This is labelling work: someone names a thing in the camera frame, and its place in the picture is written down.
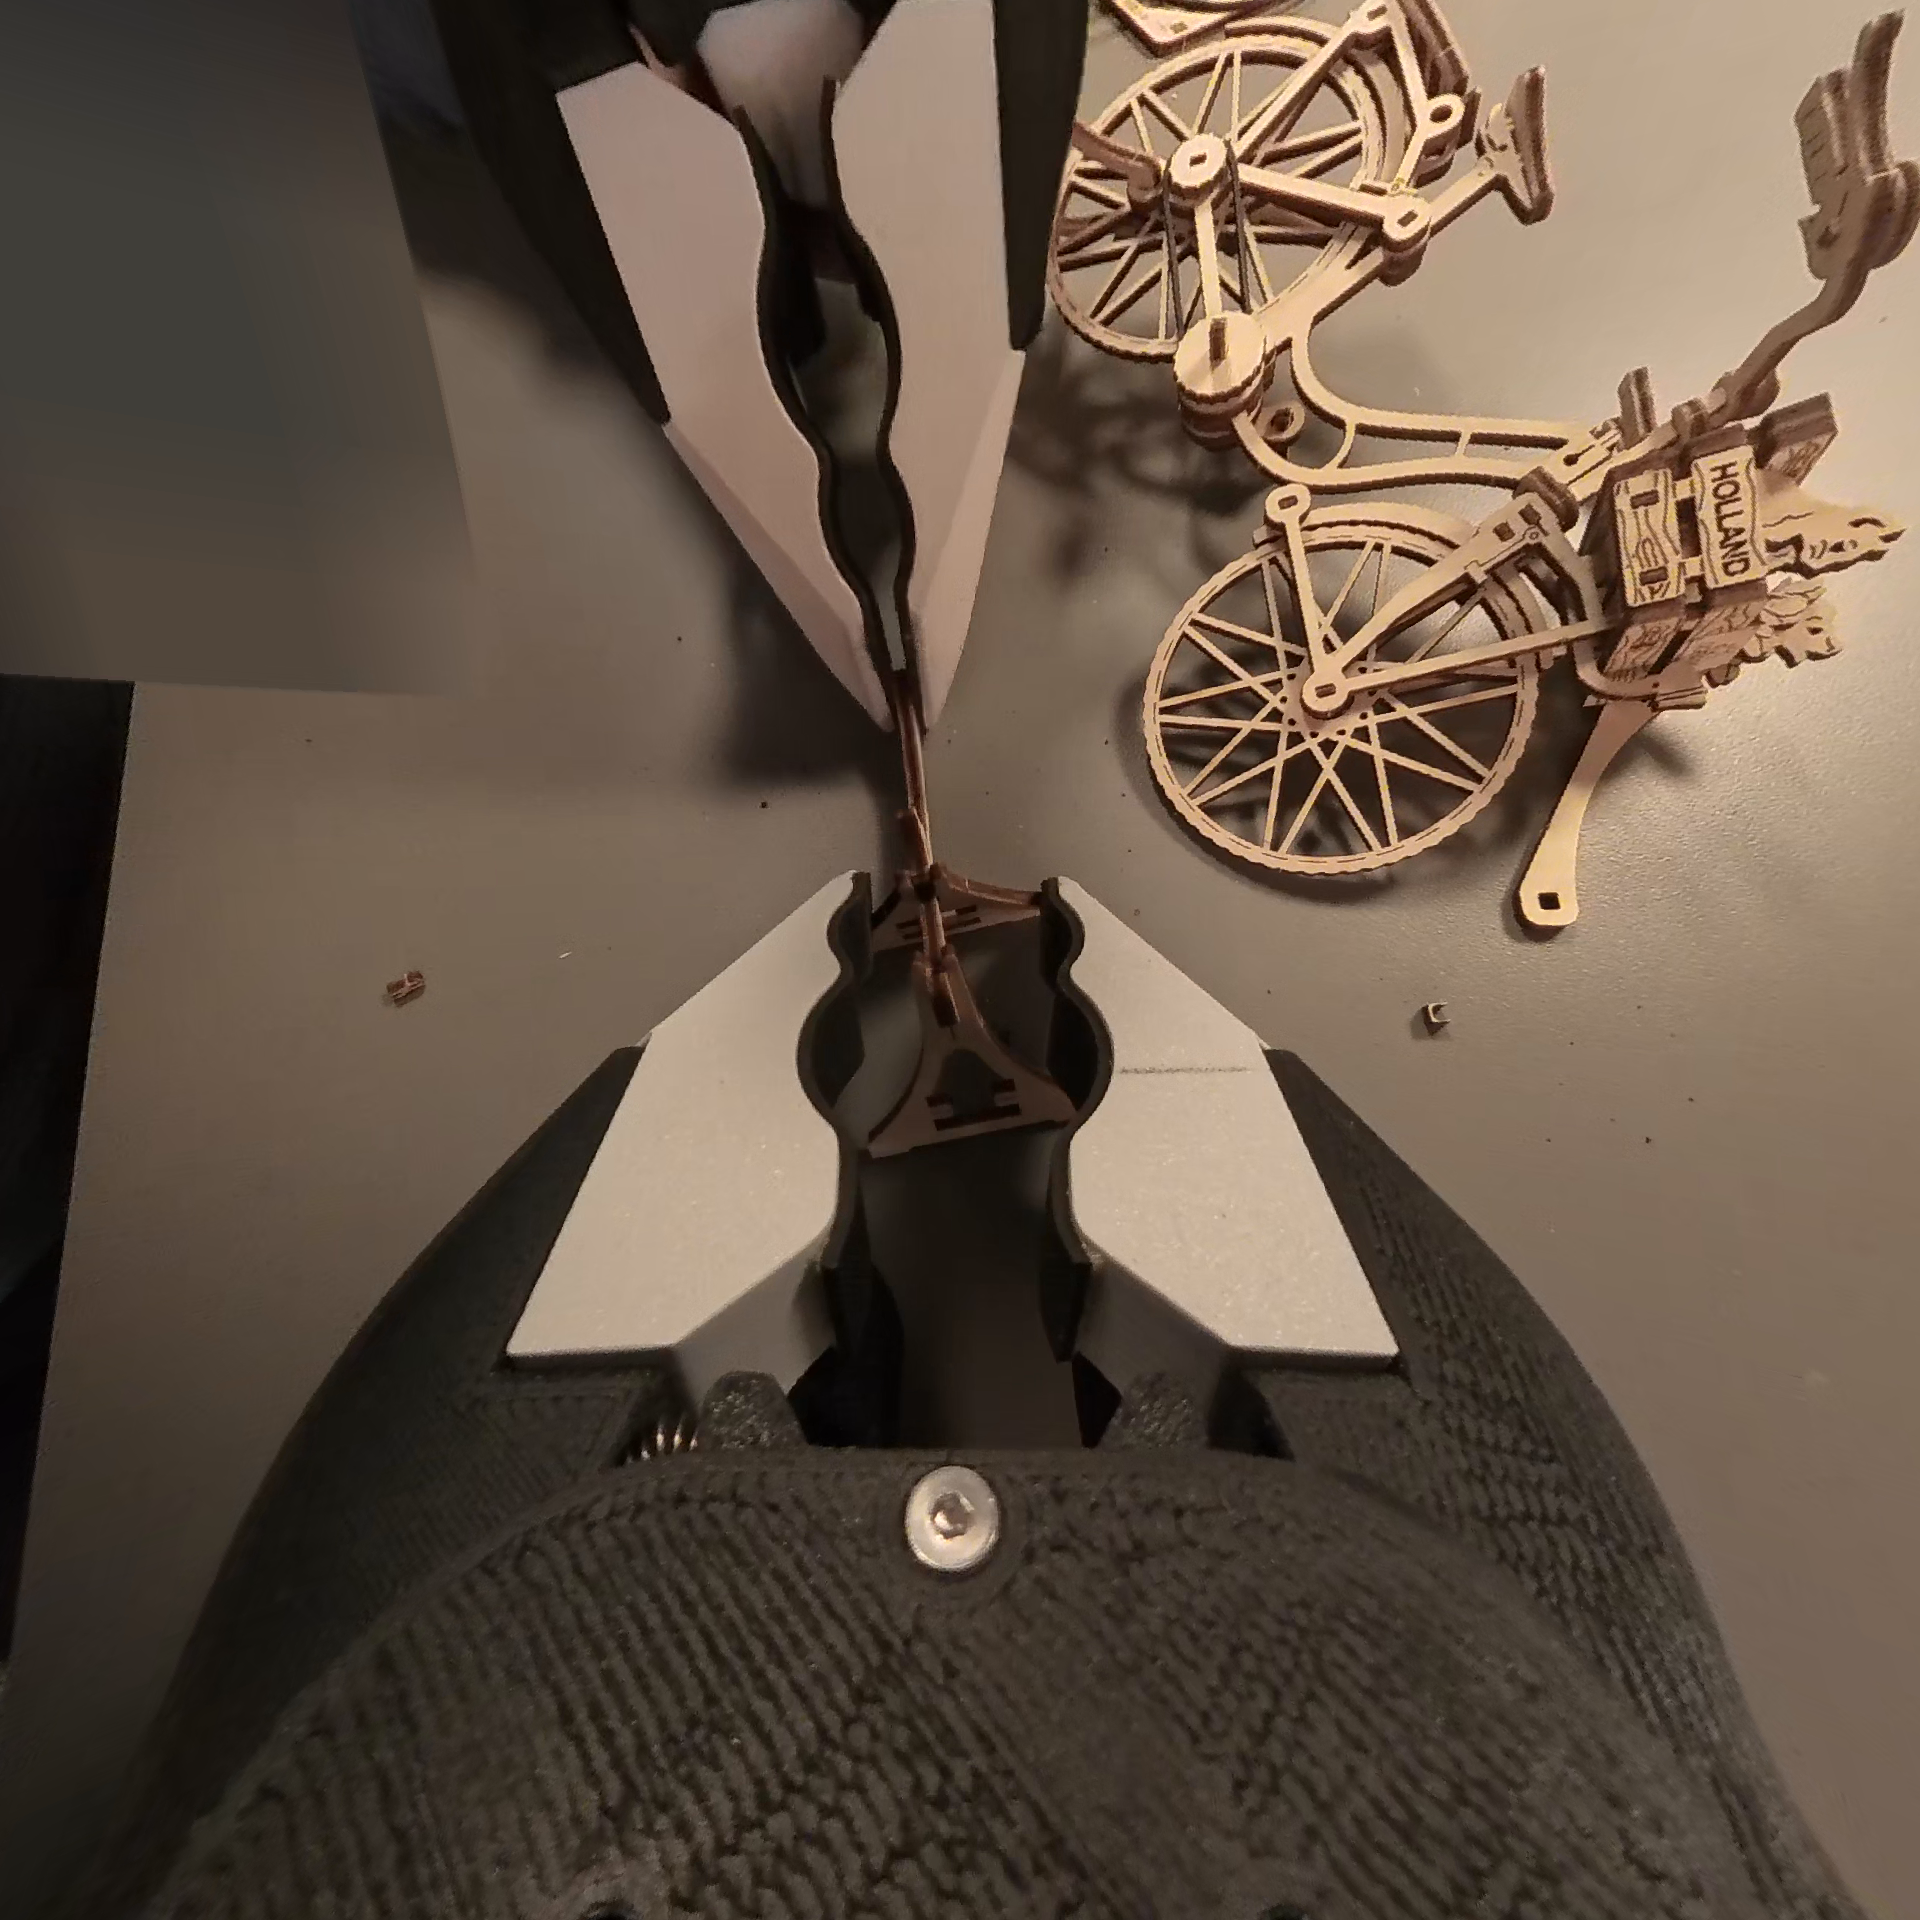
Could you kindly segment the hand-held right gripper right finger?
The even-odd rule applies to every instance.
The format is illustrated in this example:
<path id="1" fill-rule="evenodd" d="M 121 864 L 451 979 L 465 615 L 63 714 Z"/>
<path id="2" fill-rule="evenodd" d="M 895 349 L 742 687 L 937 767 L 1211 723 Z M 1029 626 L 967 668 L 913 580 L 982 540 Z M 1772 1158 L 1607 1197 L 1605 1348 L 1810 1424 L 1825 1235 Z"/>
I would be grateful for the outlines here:
<path id="1" fill-rule="evenodd" d="M 1401 1357 L 1265 1045 L 1076 879 L 1062 1006 L 1093 1027 L 1087 1106 L 1062 1141 L 1067 1355 L 1127 1394 L 1211 1406 L 1244 1362 L 1383 1372 Z"/>

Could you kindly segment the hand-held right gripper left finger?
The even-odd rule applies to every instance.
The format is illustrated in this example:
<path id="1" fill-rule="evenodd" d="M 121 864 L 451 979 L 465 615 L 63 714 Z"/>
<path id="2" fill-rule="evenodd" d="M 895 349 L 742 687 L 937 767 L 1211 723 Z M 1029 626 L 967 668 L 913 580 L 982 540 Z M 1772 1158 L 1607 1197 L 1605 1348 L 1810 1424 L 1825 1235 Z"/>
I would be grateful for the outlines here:
<path id="1" fill-rule="evenodd" d="M 658 1022 L 618 1099 L 508 1360 L 667 1360 L 691 1394 L 723 1376 L 796 1386 L 831 1342 L 817 1264 L 842 1204 L 842 1143 L 802 1084 L 802 1028 L 844 981 L 819 887 Z"/>

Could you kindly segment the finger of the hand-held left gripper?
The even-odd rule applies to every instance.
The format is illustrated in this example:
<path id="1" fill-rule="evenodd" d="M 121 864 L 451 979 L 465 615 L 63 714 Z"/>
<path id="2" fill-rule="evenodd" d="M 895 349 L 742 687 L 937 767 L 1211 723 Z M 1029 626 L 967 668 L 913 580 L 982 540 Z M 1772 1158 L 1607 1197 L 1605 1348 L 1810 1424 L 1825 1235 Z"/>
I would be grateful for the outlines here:
<path id="1" fill-rule="evenodd" d="M 836 93 L 831 158 L 877 275 L 879 462 L 905 509 L 895 604 L 932 725 L 970 635 L 1023 370 L 1011 346 L 991 4 L 895 4 Z"/>
<path id="2" fill-rule="evenodd" d="M 662 431 L 807 643 L 895 731 L 873 576 L 849 554 L 834 460 L 774 335 L 778 168 L 647 63 L 564 87 L 557 108 L 666 405 Z"/>

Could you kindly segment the small brown wooden tower model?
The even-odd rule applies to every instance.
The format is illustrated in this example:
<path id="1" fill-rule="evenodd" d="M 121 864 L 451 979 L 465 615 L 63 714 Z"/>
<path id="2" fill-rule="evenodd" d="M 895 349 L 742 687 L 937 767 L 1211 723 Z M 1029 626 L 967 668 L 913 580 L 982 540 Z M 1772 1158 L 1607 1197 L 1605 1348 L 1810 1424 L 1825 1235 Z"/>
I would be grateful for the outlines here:
<path id="1" fill-rule="evenodd" d="M 905 872 L 875 912 L 875 951 L 913 951 L 910 997 L 919 1059 L 905 1092 L 870 1132 L 877 1160 L 931 1146 L 1067 1122 L 1073 1102 L 985 1022 L 957 943 L 981 930 L 1038 922 L 1042 899 L 956 875 L 934 861 Z"/>

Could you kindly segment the flat pale wooden part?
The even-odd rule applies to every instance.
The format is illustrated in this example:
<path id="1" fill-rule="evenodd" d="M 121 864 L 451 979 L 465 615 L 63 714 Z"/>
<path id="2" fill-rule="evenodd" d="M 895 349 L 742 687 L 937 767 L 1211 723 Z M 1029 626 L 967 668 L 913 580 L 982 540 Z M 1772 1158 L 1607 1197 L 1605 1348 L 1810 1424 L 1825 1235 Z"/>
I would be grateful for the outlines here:
<path id="1" fill-rule="evenodd" d="M 1223 31 L 1227 22 L 1257 13 L 1266 3 L 1102 3 L 1135 46 L 1155 54 L 1180 52 Z"/>

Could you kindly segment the thin brown wooden rod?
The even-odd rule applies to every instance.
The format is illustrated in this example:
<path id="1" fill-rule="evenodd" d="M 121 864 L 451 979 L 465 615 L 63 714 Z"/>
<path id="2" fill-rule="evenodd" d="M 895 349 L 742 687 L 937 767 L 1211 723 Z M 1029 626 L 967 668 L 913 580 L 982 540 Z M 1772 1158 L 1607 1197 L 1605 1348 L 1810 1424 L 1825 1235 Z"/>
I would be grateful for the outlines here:
<path id="1" fill-rule="evenodd" d="M 937 901 L 942 868 L 932 845 L 927 808 L 926 723 L 919 692 L 908 670 L 892 668 L 884 683 L 903 766 L 903 835 L 908 843 L 908 872 L 914 885 L 914 895 L 927 904 Z"/>

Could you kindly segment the pale wooden bicycle model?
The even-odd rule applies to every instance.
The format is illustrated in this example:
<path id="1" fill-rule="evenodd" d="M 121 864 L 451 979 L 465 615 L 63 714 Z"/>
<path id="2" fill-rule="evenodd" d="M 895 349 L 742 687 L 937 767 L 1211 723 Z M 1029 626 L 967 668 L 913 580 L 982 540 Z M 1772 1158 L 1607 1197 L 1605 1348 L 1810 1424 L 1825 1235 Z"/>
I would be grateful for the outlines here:
<path id="1" fill-rule="evenodd" d="M 1337 309 L 1479 203 L 1550 218 L 1540 67 L 1486 99 L 1438 4 L 1187 4 L 1159 31 L 1113 8 L 1165 59 L 1073 126 L 1046 288 L 1090 348 L 1165 365 L 1187 435 L 1266 483 L 1250 548 L 1145 671 L 1164 802 L 1244 868 L 1383 872 L 1501 796 L 1565 664 L 1590 723 L 1516 907 L 1567 927 L 1620 752 L 1749 664 L 1835 656 L 1826 578 L 1905 538 L 1810 490 L 1831 397 L 1782 403 L 1790 351 L 1916 236 L 1916 162 L 1889 141 L 1905 13 L 1868 19 L 1795 115 L 1812 296 L 1701 395 L 1665 408 L 1633 367 L 1579 423 L 1359 403 L 1311 364 Z"/>

